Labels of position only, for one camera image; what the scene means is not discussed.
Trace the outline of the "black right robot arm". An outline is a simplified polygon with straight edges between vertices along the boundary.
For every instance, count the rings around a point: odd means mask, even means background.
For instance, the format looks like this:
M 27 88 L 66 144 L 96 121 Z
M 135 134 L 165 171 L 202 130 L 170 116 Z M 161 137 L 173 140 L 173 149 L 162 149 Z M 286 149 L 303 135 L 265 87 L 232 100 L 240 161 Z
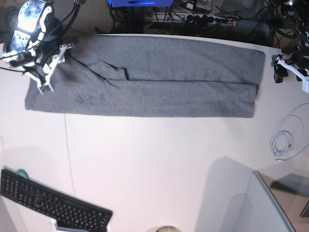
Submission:
M 31 74 L 42 85 L 47 84 L 53 74 L 61 52 L 74 47 L 63 40 L 77 18 L 81 5 L 85 1 L 75 0 L 71 12 L 64 20 L 54 16 L 52 0 L 29 0 L 25 2 L 18 14 L 17 24 L 10 39 L 3 47 L 3 60 L 10 68 L 18 72 Z

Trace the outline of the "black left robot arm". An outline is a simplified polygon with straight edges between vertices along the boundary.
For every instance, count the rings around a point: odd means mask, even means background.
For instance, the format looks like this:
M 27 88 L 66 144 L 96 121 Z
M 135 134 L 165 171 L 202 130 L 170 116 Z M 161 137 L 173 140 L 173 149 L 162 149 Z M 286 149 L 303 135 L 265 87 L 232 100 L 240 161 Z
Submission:
M 272 25 L 283 37 L 296 40 L 293 48 L 281 49 L 272 57 L 274 79 L 282 83 L 288 71 L 303 84 L 309 83 L 309 2 L 307 0 L 272 0 L 274 13 L 279 17 Z

